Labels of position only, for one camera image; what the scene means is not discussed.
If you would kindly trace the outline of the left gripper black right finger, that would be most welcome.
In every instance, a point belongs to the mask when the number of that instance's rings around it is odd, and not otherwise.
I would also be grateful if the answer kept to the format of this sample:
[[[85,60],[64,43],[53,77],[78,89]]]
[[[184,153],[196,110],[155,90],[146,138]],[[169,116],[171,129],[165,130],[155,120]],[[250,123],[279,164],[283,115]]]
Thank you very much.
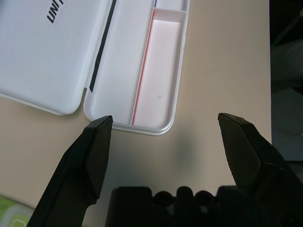
[[[226,159],[236,185],[251,197],[270,227],[303,225],[303,184],[288,163],[245,119],[220,113]]]

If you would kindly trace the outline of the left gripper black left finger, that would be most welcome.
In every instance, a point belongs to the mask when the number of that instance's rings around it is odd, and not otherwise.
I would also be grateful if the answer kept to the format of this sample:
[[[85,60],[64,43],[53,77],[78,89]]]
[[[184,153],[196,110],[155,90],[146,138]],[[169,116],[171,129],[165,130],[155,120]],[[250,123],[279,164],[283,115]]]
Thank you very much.
[[[80,227],[104,182],[113,118],[91,121],[61,158],[29,227]]]

